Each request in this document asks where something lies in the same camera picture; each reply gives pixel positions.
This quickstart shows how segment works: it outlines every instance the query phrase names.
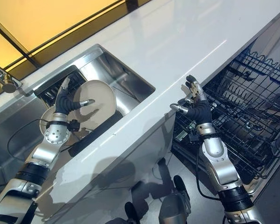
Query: sink basin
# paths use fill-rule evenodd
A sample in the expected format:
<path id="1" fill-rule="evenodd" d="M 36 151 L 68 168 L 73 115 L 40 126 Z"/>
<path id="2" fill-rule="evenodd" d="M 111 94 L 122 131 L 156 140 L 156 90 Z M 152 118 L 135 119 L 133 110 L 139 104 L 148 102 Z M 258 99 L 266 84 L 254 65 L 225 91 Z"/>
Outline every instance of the sink basin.
<path id="1" fill-rule="evenodd" d="M 69 151 L 71 156 L 75 156 L 82 151 L 155 91 L 151 84 L 110 52 L 96 44 L 78 59 L 70 62 L 60 72 L 57 72 L 56 75 L 34 89 L 35 95 L 41 98 L 47 107 L 53 106 L 58 89 L 69 74 L 75 75 L 74 81 L 71 81 L 69 85 L 70 97 L 73 97 L 82 83 L 90 80 L 101 80 L 111 86 L 115 93 L 117 104 L 116 112 L 113 116 L 73 145 Z"/>

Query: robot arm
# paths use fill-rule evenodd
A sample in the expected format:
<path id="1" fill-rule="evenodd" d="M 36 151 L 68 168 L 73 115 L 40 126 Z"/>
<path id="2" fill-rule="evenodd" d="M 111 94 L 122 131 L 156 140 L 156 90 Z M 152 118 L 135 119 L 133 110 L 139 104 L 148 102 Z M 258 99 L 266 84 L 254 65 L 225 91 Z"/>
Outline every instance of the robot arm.
<path id="1" fill-rule="evenodd" d="M 193 76 L 187 77 L 186 85 L 192 92 L 194 107 L 187 108 L 179 104 L 171 104 L 170 107 L 196 121 L 197 132 L 203 140 L 199 156 L 206 166 L 212 185 L 218 192 L 228 222 L 264 224 L 228 158 L 226 145 L 212 126 L 210 106 L 202 87 Z"/>
<path id="2" fill-rule="evenodd" d="M 70 76 L 63 81 L 55 103 L 53 119 L 48 123 L 43 141 L 34 148 L 24 165 L 0 193 L 0 224 L 31 223 L 42 184 L 53 168 L 62 145 L 69 139 L 67 115 L 70 111 L 94 102 L 72 102 L 67 98 Z"/>

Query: kitchen counter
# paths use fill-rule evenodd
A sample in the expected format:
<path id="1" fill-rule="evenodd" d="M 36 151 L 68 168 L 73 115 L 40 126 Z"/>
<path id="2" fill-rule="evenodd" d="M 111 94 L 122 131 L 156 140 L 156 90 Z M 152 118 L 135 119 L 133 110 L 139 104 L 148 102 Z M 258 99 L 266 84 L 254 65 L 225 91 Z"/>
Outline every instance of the kitchen counter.
<path id="1" fill-rule="evenodd" d="M 60 168 L 43 194 L 50 192 L 53 203 L 71 201 L 95 177 L 93 173 L 120 157 L 169 113 L 169 104 L 185 96 L 188 74 L 206 83 L 278 15 L 280 0 L 153 0 L 25 78 L 24 86 L 35 88 L 44 77 L 98 43 L 156 88 Z M 1 94 L 0 112 L 16 100 L 21 98 Z"/>

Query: faucet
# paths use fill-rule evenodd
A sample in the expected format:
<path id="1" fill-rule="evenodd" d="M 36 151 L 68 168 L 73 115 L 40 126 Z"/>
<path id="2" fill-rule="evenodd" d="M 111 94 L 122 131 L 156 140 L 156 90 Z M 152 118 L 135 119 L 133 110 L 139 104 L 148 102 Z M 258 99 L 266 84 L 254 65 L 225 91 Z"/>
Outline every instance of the faucet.
<path id="1" fill-rule="evenodd" d="M 22 83 L 0 67 L 0 86 L 4 92 L 13 93 L 22 86 Z"/>

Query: dishwasher rack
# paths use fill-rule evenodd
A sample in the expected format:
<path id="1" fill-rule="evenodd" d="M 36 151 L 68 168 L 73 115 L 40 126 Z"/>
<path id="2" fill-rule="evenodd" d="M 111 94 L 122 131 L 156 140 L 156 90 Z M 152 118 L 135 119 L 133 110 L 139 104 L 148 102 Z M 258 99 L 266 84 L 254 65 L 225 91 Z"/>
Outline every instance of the dishwasher rack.
<path id="1" fill-rule="evenodd" d="M 246 49 L 203 89 L 214 128 L 243 182 L 266 179 L 280 158 L 280 64 Z M 195 126 L 176 114 L 173 152 L 196 153 Z"/>

